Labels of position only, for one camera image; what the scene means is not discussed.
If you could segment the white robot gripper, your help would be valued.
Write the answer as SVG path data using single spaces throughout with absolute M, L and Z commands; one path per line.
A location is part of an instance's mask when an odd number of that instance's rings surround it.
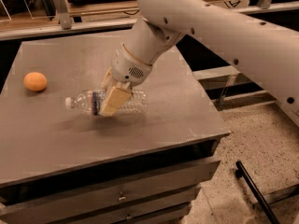
M 113 116 L 131 98 L 131 85 L 142 84 L 151 73 L 152 66 L 153 63 L 138 58 L 122 43 L 101 83 L 106 96 L 101 104 L 100 114 L 104 117 Z M 119 82 L 110 84 L 112 77 Z

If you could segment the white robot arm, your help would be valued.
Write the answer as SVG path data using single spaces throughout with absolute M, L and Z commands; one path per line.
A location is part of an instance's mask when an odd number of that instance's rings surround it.
M 203 0 L 137 0 L 143 17 L 116 51 L 102 88 L 100 113 L 112 116 L 144 82 L 153 64 L 189 35 L 277 99 L 299 120 L 299 34 Z

